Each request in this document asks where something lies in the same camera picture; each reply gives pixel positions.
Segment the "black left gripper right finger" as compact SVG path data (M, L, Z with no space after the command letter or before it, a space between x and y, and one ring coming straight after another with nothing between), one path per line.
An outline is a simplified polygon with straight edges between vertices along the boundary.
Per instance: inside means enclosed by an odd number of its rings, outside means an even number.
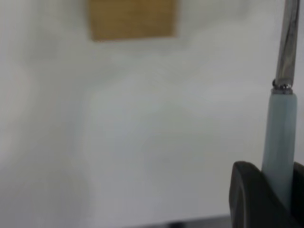
M304 166L295 162L293 170L291 213L304 227Z

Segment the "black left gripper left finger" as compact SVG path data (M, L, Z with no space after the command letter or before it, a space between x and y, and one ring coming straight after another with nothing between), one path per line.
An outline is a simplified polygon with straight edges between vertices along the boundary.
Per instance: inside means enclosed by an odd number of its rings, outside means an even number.
M290 228L291 217L270 189L261 171L245 161L235 162L229 189L233 228Z

